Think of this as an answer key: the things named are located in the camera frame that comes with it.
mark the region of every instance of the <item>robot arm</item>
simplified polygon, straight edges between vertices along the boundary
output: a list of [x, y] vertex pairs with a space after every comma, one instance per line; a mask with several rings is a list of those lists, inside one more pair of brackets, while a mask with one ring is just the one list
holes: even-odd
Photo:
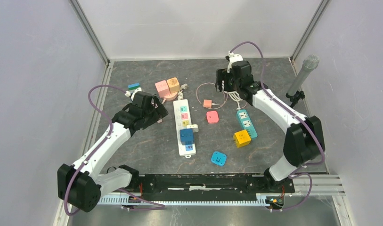
[[[63, 164], [57, 172], [58, 196], [65, 198], [69, 181], [77, 169], [80, 169], [73, 185], [69, 190], [68, 202], [75, 207], [89, 212], [104, 196], [118, 188], [127, 187], [134, 171], [132, 169], [118, 168], [114, 172], [99, 175], [102, 168], [112, 155], [139, 129], [145, 129], [159, 119], [168, 115], [157, 96], [142, 92], [133, 93], [132, 103], [126, 105], [112, 118], [113, 130], [109, 135], [109, 128], [101, 138], [73, 165]], [[87, 161], [90, 153], [108, 138]]]
[[227, 69], [218, 69], [216, 72], [217, 90], [236, 91], [243, 100], [269, 116], [285, 133], [284, 155], [264, 173], [268, 181], [267, 186], [281, 184], [298, 167], [320, 155], [312, 137], [295, 117], [305, 120], [324, 150], [321, 122], [316, 116], [308, 118], [286, 105], [265, 84], [266, 90], [263, 90], [261, 83], [253, 80], [251, 65], [240, 55], [229, 52], [226, 59], [229, 61]]

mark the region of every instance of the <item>power outlet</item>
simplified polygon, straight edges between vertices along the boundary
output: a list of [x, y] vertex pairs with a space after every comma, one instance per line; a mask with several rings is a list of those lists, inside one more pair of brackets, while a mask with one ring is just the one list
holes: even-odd
[[252, 123], [249, 120], [245, 120], [245, 121], [243, 121], [243, 125], [244, 125], [244, 128], [246, 128], [246, 127], [252, 126]]
[[187, 107], [186, 106], [181, 106], [180, 107], [180, 112], [187, 112]]
[[182, 113], [181, 114], [181, 119], [188, 119], [188, 114], [187, 113]]
[[248, 115], [246, 110], [237, 111], [237, 119], [240, 123], [241, 128], [245, 129], [248, 132], [251, 140], [255, 140], [258, 137], [258, 133], [256, 132], [252, 120]]
[[193, 145], [186, 145], [186, 151], [192, 151]]
[[247, 112], [240, 112], [238, 115], [240, 116], [240, 119], [248, 118]]
[[186, 127], [186, 126], [188, 126], [188, 125], [190, 124], [190, 121], [189, 121], [189, 120], [184, 120], [184, 121], [181, 122], [181, 124], [182, 124], [184, 127]]

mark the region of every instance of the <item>pink cube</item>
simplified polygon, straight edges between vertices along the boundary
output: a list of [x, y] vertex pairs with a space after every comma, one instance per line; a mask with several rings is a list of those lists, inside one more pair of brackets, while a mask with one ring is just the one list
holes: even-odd
[[164, 97], [171, 93], [165, 80], [155, 83], [155, 87], [158, 91], [159, 97]]
[[212, 107], [212, 100], [204, 100], [204, 107], [211, 108]]

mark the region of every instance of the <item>pink plug adapter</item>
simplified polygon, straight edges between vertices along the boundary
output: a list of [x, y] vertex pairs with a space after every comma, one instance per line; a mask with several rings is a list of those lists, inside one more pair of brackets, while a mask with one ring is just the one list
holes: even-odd
[[219, 122], [219, 115], [217, 111], [209, 111], [206, 113], [206, 119], [209, 124], [215, 124]]

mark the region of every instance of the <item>yellow plug adapter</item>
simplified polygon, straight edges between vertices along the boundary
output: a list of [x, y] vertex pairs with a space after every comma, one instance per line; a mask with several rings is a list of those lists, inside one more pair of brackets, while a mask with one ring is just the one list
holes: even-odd
[[247, 130], [244, 129], [234, 133], [233, 140], [235, 140], [237, 147], [242, 147], [251, 142], [251, 137], [248, 135]]

